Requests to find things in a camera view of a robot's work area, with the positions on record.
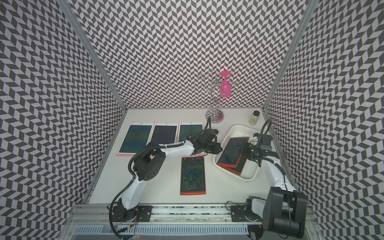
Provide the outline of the white plastic storage tray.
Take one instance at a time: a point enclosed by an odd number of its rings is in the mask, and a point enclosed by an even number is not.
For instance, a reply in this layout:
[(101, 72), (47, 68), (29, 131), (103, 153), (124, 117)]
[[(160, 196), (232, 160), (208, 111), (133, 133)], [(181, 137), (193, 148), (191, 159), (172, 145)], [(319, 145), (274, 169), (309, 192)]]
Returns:
[[(221, 147), (224, 150), (230, 138), (248, 137), (249, 141), (250, 141), (253, 138), (253, 134), (254, 133), (256, 133), (256, 131), (251, 129), (251, 128), (248, 128), (248, 127), (245, 127), (245, 126), (242, 126), (242, 125), (234, 125), (230, 129), (230, 131), (228, 132), (226, 137), (222, 140)], [(217, 165), (217, 161), (218, 161), (219, 157), (221, 156), (222, 152), (219, 153), (218, 155), (214, 156), (214, 160), (213, 161), (214, 161), (214, 164), (215, 164), (216, 167), (218, 167), (222, 171), (224, 171), (226, 173), (229, 173), (230, 175), (232, 175), (232, 176), (234, 176), (236, 178), (239, 178), (239, 179), (241, 179), (241, 180), (243, 180), (245, 182), (250, 182), (250, 181), (252, 181), (256, 177), (256, 175), (257, 175), (257, 173), (259, 171), (259, 166), (258, 166), (257, 163), (252, 162), (252, 161), (250, 161), (248, 159), (247, 159), (247, 161), (245, 163), (244, 169), (243, 169), (243, 171), (242, 171), (240, 176), (235, 175), (235, 174), (229, 172), (228, 170), (224, 169), (224, 167)]]

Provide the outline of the red writing tablet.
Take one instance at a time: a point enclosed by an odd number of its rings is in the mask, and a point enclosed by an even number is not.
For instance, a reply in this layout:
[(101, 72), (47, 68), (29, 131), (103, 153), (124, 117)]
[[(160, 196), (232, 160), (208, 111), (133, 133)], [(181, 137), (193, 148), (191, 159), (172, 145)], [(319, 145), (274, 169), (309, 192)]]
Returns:
[(242, 152), (248, 141), (248, 137), (230, 138), (217, 161), (217, 165), (227, 168), (236, 168), (242, 158)]
[(181, 196), (206, 194), (205, 159), (204, 157), (182, 158), (181, 163)]
[(238, 165), (234, 168), (231, 168), (231, 167), (224, 167), (224, 169), (228, 170), (229, 172), (235, 174), (235, 175), (238, 175), (240, 176), (243, 169), (244, 169), (244, 166), (245, 166), (245, 163), (247, 161), (247, 158), (245, 156), (242, 156)]

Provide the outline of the pink writing tablet colourful screen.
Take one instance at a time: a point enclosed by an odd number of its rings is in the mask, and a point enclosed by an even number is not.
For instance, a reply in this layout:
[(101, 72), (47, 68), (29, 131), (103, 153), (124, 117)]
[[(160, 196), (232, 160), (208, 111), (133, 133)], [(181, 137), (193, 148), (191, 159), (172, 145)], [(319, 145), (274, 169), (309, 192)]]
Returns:
[(136, 153), (143, 150), (149, 143), (154, 123), (131, 122), (124, 135), (118, 157), (133, 157)]

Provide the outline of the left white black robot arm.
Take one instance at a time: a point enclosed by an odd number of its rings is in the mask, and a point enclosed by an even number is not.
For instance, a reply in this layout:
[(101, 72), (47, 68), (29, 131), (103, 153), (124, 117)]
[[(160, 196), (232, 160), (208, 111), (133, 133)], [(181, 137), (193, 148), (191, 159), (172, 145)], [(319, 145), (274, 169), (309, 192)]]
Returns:
[(212, 129), (211, 117), (207, 118), (206, 126), (199, 132), (190, 134), (182, 142), (175, 144), (149, 143), (143, 150), (136, 153), (128, 164), (132, 180), (112, 200), (108, 207), (109, 221), (127, 222), (137, 214), (139, 198), (147, 181), (152, 180), (168, 159), (189, 157), (197, 154), (219, 154), (223, 149), (218, 142), (219, 131)]

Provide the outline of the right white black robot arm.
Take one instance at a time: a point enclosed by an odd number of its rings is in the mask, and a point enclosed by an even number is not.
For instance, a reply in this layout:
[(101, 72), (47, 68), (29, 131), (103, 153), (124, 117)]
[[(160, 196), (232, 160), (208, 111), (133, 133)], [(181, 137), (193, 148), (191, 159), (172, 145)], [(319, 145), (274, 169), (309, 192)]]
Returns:
[(308, 198), (289, 182), (277, 153), (266, 149), (262, 140), (267, 137), (272, 120), (267, 120), (255, 144), (248, 143), (243, 150), (247, 160), (255, 162), (266, 174), (270, 190), (266, 199), (250, 196), (245, 203), (245, 217), (251, 222), (262, 219), (264, 231), (274, 232), (283, 239), (301, 239), (305, 233)]

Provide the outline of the small glass jar black lid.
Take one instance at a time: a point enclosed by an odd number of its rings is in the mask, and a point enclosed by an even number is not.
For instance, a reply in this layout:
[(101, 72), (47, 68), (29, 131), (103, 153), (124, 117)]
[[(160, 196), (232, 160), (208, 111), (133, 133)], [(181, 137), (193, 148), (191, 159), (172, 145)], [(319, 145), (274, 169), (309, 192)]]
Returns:
[(259, 117), (260, 117), (260, 112), (259, 111), (253, 111), (253, 113), (250, 117), (250, 120), (249, 120), (249, 124), (251, 126), (255, 126), (258, 122)]

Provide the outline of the pink plastic goblet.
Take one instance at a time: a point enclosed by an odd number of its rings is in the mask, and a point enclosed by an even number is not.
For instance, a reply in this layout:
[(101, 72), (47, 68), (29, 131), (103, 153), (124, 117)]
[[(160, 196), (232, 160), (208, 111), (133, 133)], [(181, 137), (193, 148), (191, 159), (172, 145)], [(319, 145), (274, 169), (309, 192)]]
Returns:
[(228, 82), (228, 78), (231, 76), (231, 71), (222, 71), (220, 76), (223, 78), (220, 91), (222, 98), (230, 98), (232, 95), (232, 86)]

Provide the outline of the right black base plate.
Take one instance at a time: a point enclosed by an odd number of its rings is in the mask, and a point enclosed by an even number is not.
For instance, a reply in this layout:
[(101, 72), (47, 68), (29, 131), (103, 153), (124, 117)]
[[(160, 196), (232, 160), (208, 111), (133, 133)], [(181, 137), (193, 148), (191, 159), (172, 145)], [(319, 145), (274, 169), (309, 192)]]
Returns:
[(262, 222), (263, 219), (245, 205), (230, 206), (232, 222)]

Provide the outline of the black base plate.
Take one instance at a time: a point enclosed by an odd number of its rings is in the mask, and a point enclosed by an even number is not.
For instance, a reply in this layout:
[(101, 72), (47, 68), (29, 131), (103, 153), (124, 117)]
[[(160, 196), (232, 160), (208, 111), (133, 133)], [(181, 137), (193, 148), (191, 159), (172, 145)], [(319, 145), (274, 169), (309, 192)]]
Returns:
[(123, 206), (112, 209), (112, 222), (149, 222), (152, 215), (152, 206), (137, 206), (126, 210)]
[(245, 205), (230, 206), (232, 222), (262, 222), (263, 219)]

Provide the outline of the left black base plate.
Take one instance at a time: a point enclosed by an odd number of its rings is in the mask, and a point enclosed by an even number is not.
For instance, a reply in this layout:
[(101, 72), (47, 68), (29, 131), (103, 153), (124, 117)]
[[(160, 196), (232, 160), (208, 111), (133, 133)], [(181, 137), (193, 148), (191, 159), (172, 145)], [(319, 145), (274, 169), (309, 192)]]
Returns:
[(149, 222), (152, 215), (152, 206), (137, 206), (126, 210), (123, 206), (112, 209), (112, 222)]

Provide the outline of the aluminium front rail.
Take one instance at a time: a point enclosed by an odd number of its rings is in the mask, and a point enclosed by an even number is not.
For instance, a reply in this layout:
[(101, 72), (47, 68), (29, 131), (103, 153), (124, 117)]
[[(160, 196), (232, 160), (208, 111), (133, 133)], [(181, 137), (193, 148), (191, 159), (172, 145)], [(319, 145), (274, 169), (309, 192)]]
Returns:
[[(230, 206), (240, 203), (219, 204), (141, 204), (152, 206), (149, 222), (143, 224), (261, 224), (262, 222), (232, 222)], [(109, 223), (106, 204), (75, 205), (69, 221), (88, 223)]]

